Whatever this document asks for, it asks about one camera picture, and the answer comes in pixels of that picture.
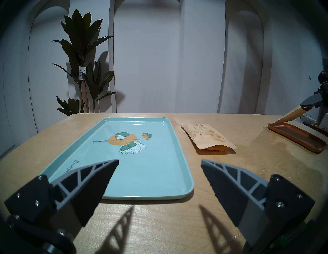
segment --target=leaf illustration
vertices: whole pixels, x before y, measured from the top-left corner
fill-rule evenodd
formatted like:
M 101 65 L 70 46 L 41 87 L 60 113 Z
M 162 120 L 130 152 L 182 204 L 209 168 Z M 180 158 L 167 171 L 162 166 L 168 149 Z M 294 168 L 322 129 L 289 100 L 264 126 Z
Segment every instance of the leaf illustration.
M 152 136 L 153 136 L 153 135 L 150 134 L 150 133 L 148 133 L 148 132 L 145 132 L 144 134 L 142 134 L 142 137 L 143 137 L 144 139 L 147 139 L 147 140 L 151 139 Z
M 125 137 L 124 136 L 121 136 L 121 135 L 116 135 L 115 136 L 117 139 L 125 139 Z
M 128 150 L 128 149 L 130 149 L 130 148 L 132 148 L 132 147 L 135 147 L 136 145 L 137 145 L 136 143 L 134 143 L 134 142 L 130 142 L 130 143 L 128 143 L 128 144 L 122 146 L 122 147 L 121 147 L 121 151 Z
M 144 144 L 137 144 L 136 146 L 133 146 L 132 148 L 129 148 L 127 150 L 121 150 L 119 152 L 123 153 L 123 154 L 134 154 L 134 153 L 139 153 L 141 152 L 143 149 L 145 149 L 147 146 Z
M 120 136 L 123 136 L 123 137 L 127 137 L 130 135 L 130 133 L 128 132 L 119 132 L 119 133 L 116 133 L 116 135 L 120 135 Z

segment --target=orange circle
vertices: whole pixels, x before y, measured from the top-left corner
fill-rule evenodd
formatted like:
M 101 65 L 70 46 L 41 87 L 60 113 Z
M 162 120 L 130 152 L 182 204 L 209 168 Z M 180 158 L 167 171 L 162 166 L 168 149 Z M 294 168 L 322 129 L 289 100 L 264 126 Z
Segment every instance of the orange circle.
M 108 143 L 115 146 L 124 146 L 136 140 L 137 140 L 137 136 L 133 134 L 130 134 L 129 136 L 125 137 L 125 139 L 117 139 L 116 135 L 113 135 L 108 139 Z

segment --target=arched wall panel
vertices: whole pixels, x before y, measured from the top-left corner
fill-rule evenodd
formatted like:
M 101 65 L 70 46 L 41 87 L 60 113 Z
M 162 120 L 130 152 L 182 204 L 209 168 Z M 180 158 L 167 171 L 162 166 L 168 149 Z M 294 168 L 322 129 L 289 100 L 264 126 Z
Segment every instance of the arched wall panel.
M 64 15 L 68 15 L 68 7 L 69 0 L 51 0 L 34 19 L 31 28 L 28 72 L 38 132 L 66 117 L 56 109 L 61 107 L 56 96 L 66 101 L 69 98 L 67 74 L 52 63 L 66 68 L 67 55 L 61 45 L 52 40 L 66 37 L 60 21 L 65 22 Z
M 243 0 L 226 2 L 225 66 L 218 113 L 255 114 L 263 62 L 263 25 Z
M 116 8 L 117 112 L 175 112 L 180 3 L 125 0 Z

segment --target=plant tag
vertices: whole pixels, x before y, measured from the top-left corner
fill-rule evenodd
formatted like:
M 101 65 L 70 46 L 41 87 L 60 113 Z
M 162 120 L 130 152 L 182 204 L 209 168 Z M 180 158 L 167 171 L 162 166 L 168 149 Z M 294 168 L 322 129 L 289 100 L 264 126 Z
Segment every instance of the plant tag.
M 83 80 L 82 73 L 87 74 L 87 68 L 79 66 L 79 80 Z

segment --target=dark green leaf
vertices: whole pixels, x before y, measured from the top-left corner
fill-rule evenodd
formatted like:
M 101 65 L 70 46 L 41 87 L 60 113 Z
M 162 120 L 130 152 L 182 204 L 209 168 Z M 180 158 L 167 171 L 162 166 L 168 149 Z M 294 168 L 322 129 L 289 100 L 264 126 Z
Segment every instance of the dark green leaf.
M 136 145 L 137 145 L 136 143 L 134 143 L 134 142 L 130 142 L 130 143 L 128 143 L 128 144 L 122 146 L 122 147 L 121 147 L 121 151 L 128 150 L 128 149 L 130 149 L 130 148 L 132 148 L 132 147 L 135 147 Z
M 75 11 L 73 12 L 73 15 L 72 15 L 72 20 L 73 21 L 75 20 L 77 14 L 80 14 L 80 12 L 77 9 L 75 9 Z
M 85 23 L 85 30 L 88 31 L 90 23 L 91 23 L 91 14 L 88 12 L 83 16 L 84 23 Z
M 115 94 L 115 92 L 112 92 L 112 93 L 106 93 L 104 96 L 100 97 L 99 99 L 97 99 L 95 102 L 101 100 L 102 98 L 105 98 L 107 97 L 108 95 L 112 95 L 112 94 Z
M 64 28 L 64 31 L 69 35 L 74 50 L 80 55 L 83 55 L 84 48 L 82 46 L 82 42 L 79 38 L 78 32 L 75 28 L 74 21 L 69 16 L 64 17 L 66 22 L 66 30 Z
M 72 44 L 70 44 L 68 41 L 62 39 L 61 45 L 62 45 L 62 48 L 65 51 L 65 53 L 68 55 L 72 69 L 76 73 L 79 73 L 79 63 L 76 59 L 75 51 L 73 49 Z
M 71 112 L 70 107 L 68 106 L 68 103 L 64 100 L 64 109 L 66 109 L 67 111 Z
M 112 38 L 113 36 L 106 36 L 106 37 L 100 37 L 96 42 L 92 43 L 87 47 L 87 50 L 85 51 L 85 55 L 87 55 L 91 50 L 93 50 L 95 47 L 97 47 L 99 44 L 103 43 L 104 41 L 108 40 L 109 38 Z
M 87 75 L 85 75 L 84 73 L 82 73 L 82 77 L 85 80 L 85 82 L 87 82 L 88 88 L 89 88 L 89 92 L 91 94 L 92 97 L 92 102 L 94 102 L 97 99 L 98 96 L 98 87 L 96 87 L 87 77 Z
M 77 77 L 77 74 L 75 73 L 75 71 L 73 69 L 71 69 L 71 75 L 74 78 L 74 80 L 77 80 L 77 83 L 79 84 L 79 78 Z
M 98 61 L 98 65 L 97 65 L 97 73 L 96 73 L 96 68 L 94 68 L 94 72 L 95 72 L 95 75 L 96 75 L 96 80 L 95 80 L 95 85 L 97 87 L 99 87 L 100 85 L 100 76 L 101 76 L 101 62 Z
M 79 100 L 74 100 L 74 99 L 69 98 L 67 100 L 67 104 L 68 104 L 72 114 L 79 113 Z
M 130 135 L 130 133 L 128 132 L 119 132 L 119 133 L 116 133 L 115 135 L 120 135 L 120 136 L 123 136 L 123 137 L 127 137 Z
M 82 43 L 82 47 L 85 48 L 88 45 L 86 44 L 84 19 L 82 18 L 78 10 L 74 11 L 72 18 L 75 25 L 76 33 L 80 38 L 80 42 Z
M 64 108 L 65 106 L 63 104 L 63 101 L 61 99 L 59 99 L 58 96 L 56 96 L 56 98 L 57 98 L 58 104 Z
M 91 62 L 87 66 L 87 77 L 88 77 L 88 82 L 93 83 L 93 72 L 92 72 Z
M 95 62 L 94 62 L 94 71 L 93 71 L 93 73 L 92 73 L 92 79 L 93 79 L 93 83 L 94 83 L 95 85 L 97 85 L 97 84 L 96 84 L 97 75 L 98 75 L 98 63 L 97 63 L 97 61 L 95 61 Z
M 58 108 L 57 110 L 59 110 L 60 112 L 64 113 L 64 114 L 65 114 L 65 115 L 67 115 L 67 116 L 70 116 L 70 115 L 72 115 L 72 113 L 71 113 L 71 112 L 69 112 L 69 111 L 67 111 L 67 110 L 65 110 L 65 109 L 62 109 L 62 108 Z
M 114 77 L 114 72 L 113 71 L 109 71 L 106 72 L 102 78 L 100 79 L 100 88 L 103 88 L 105 85 L 107 85 Z
M 89 45 L 90 41 L 92 40 L 92 38 L 98 31 L 99 27 L 101 26 L 101 21 L 102 21 L 102 19 L 98 19 L 89 27 L 88 32 L 86 34 L 86 41 L 88 43 L 87 45 Z
M 78 84 L 78 79 L 77 79 L 76 77 L 74 77 L 73 75 L 69 74 L 69 73 L 67 72 L 67 70 L 65 70 L 63 67 L 61 67 L 61 66 L 58 65 L 58 64 L 54 64 L 54 63 L 53 63 L 53 65 L 56 65 L 56 66 L 58 66 L 59 68 L 61 68 L 63 71 L 65 71 L 68 75 L 70 75 L 70 76 L 74 79 L 75 83 Z
M 81 110 L 80 110 L 80 113 L 81 114 L 84 113 L 84 109 L 83 109 L 84 108 L 84 104 L 85 104 L 85 102 L 83 102 L 82 105 L 81 105 Z

